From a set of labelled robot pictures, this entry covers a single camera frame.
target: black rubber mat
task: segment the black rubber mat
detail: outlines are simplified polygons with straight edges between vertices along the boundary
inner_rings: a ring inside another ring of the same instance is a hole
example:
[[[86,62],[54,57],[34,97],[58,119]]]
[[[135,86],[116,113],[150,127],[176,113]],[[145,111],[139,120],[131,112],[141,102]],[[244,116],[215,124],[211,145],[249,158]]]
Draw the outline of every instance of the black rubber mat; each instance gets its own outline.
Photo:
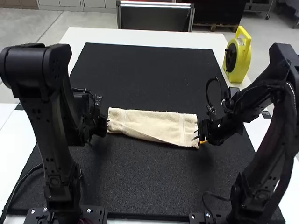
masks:
[[[212,50],[87,43],[71,73],[71,84],[103,96],[106,110],[110,106],[196,113],[201,120],[207,117],[205,85],[213,76],[226,87]],[[217,84],[211,84],[209,94],[218,115],[223,115]],[[101,205],[109,212],[158,215],[203,210],[201,196],[207,190],[229,197],[238,173],[255,153],[246,131],[220,147],[204,144],[199,150],[120,134],[93,137],[92,144],[70,148],[84,174],[81,203]],[[35,148],[23,174],[40,162]],[[10,213],[43,207],[42,186],[42,173],[32,175]],[[207,204],[215,210],[231,208],[213,198],[207,198]],[[279,210],[277,218],[282,219]]]

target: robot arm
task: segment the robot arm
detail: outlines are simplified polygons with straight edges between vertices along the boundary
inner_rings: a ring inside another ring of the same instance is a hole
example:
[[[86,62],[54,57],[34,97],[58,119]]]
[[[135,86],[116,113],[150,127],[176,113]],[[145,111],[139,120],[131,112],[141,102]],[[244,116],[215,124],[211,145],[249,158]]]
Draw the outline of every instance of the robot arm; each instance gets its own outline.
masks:
[[[222,107],[226,115],[199,123],[199,139],[220,145],[234,133],[242,133],[243,122],[257,118],[269,104],[275,106],[257,153],[232,186],[231,223],[270,220],[286,191],[299,150],[295,138],[299,57],[287,44],[273,44],[269,52],[269,66],[250,86],[242,91],[228,88],[225,92]]]
[[[1,78],[20,99],[36,136],[48,211],[61,224],[77,223],[81,214],[81,172],[68,146],[83,146],[93,134],[104,137],[107,132],[101,98],[71,88],[70,58],[68,44],[25,44],[0,54]]]

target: black cabinet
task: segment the black cabinet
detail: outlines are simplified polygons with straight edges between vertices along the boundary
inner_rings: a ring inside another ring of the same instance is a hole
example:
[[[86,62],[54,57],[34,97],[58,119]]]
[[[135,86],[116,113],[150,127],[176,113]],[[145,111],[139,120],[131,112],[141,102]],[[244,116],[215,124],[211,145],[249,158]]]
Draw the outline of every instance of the black cabinet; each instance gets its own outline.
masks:
[[[237,25],[246,0],[183,0],[195,4],[194,23]]]

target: wooden pallet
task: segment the wooden pallet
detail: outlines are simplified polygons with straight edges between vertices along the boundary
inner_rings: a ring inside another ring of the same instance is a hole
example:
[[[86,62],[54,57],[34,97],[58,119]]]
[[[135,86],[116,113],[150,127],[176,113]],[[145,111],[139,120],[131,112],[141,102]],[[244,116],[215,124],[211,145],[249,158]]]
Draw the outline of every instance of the wooden pallet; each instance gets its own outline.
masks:
[[[237,31],[239,24],[237,25],[230,25],[225,23],[194,23],[194,26],[209,26],[210,31],[214,32],[216,27],[228,27],[230,28],[234,33]]]

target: beige towel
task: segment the beige towel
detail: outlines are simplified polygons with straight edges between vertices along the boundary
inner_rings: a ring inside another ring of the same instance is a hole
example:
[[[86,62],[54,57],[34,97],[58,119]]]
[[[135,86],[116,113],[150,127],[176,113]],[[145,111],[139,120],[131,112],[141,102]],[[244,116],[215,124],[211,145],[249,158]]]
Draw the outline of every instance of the beige towel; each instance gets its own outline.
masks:
[[[108,119],[108,133],[198,148],[196,114],[109,108]]]

